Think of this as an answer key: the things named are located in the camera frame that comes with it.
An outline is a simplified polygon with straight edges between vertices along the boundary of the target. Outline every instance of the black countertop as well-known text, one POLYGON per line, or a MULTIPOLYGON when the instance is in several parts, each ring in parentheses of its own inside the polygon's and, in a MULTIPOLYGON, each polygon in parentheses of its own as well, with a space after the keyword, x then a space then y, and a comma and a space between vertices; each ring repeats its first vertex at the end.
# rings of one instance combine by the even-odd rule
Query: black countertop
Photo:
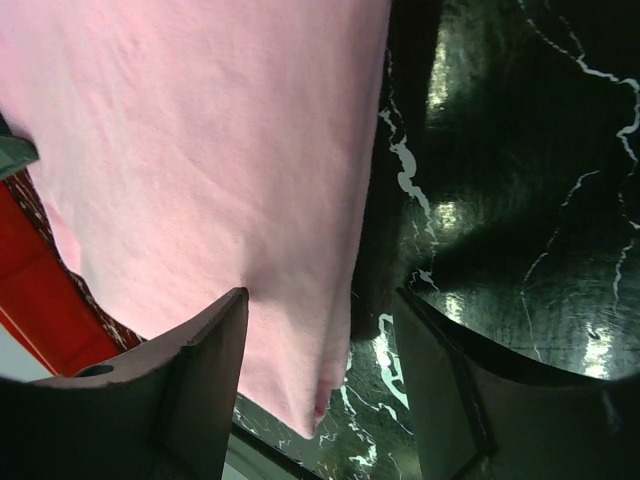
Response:
POLYGON ((401 285, 544 363, 639 370, 638 8, 396 0, 346 383, 312 441, 243 398, 237 424, 325 479, 419 478, 401 285))

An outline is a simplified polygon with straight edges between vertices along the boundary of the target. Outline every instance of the red surface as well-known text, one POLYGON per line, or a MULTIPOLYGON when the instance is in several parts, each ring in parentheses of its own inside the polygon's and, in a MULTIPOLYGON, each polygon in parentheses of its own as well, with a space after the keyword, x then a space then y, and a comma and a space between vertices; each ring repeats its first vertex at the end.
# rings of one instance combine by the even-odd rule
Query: red surface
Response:
POLYGON ((54 374, 71 376, 119 354, 4 184, 0 322, 54 374))

